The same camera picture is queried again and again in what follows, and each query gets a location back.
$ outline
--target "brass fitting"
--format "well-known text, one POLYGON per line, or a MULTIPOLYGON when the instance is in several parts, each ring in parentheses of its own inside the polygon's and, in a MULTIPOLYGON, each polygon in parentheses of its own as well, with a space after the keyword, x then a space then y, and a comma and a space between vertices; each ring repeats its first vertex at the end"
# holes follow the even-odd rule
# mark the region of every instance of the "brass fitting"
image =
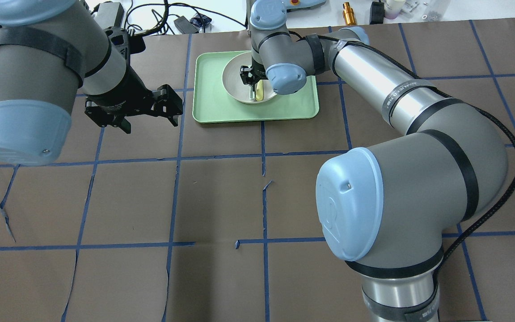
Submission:
POLYGON ((355 26, 357 24, 355 13, 353 12, 353 8, 351 8, 349 2, 345 2, 343 4, 343 19, 345 19, 345 24, 347 26, 355 26))

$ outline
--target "green tray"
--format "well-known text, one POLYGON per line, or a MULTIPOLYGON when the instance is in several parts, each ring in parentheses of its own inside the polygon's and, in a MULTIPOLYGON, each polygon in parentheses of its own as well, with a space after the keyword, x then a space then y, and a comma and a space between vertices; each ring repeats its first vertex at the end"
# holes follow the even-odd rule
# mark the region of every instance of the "green tray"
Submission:
POLYGON ((196 59, 192 116, 197 122, 310 119, 317 115, 319 98, 315 76, 307 77, 306 85, 298 92, 276 95, 267 102, 244 104, 231 97, 222 84, 222 71, 230 59, 241 53, 245 51, 205 53, 196 59))

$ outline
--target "black power adapter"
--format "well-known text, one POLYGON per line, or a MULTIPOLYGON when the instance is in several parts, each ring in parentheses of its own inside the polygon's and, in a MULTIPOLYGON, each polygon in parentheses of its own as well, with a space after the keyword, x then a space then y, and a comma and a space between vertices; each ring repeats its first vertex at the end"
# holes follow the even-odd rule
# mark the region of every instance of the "black power adapter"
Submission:
POLYGON ((371 4, 370 25, 382 24, 384 21, 384 3, 374 1, 371 4))

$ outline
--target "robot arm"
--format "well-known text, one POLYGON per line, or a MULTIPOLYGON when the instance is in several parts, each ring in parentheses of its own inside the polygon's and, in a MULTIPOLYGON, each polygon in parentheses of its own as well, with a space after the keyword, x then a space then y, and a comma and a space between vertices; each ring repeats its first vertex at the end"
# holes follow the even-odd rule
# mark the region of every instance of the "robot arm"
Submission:
POLYGON ((321 167, 316 199, 325 240, 363 276, 374 321, 437 321, 442 230, 497 196, 505 145, 472 106, 370 48, 361 28, 292 42, 285 16, 279 0, 253 3, 252 76, 291 94, 305 76, 331 70, 404 135, 321 167))
POLYGON ((99 126, 129 133, 124 118, 138 114, 177 125, 182 100, 167 85, 145 88, 79 0, 0 1, 0 25, 0 161, 57 159, 79 87, 99 126))

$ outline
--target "light blue joint cap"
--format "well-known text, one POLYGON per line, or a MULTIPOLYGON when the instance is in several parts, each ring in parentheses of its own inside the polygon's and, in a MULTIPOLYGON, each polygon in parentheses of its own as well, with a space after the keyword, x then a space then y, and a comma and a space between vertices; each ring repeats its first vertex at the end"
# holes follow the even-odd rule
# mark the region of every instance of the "light blue joint cap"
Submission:
POLYGON ((0 161, 48 165, 59 157, 69 128, 68 112, 48 102, 0 102, 0 161))
POLYGON ((287 9, 282 0, 257 0, 251 10, 249 22, 255 29, 274 30, 287 20, 287 9))
POLYGON ((333 254, 361 259, 371 249, 383 214, 383 178, 366 148, 329 159, 317 175, 317 213, 333 254))
POLYGON ((363 27, 359 27, 359 26, 345 27, 345 28, 341 28, 339 30, 342 30, 342 29, 349 29, 349 30, 353 31, 355 33, 355 35, 357 35, 359 37, 359 40, 362 43, 364 43, 365 45, 370 45, 369 40, 368 40, 368 35, 364 31, 363 27))
POLYGON ((53 18, 77 0, 0 0, 0 25, 26 26, 53 18))
POLYGON ((266 77, 274 92, 280 95, 293 94, 307 82, 307 74, 303 68, 289 63, 271 65, 266 70, 266 77))

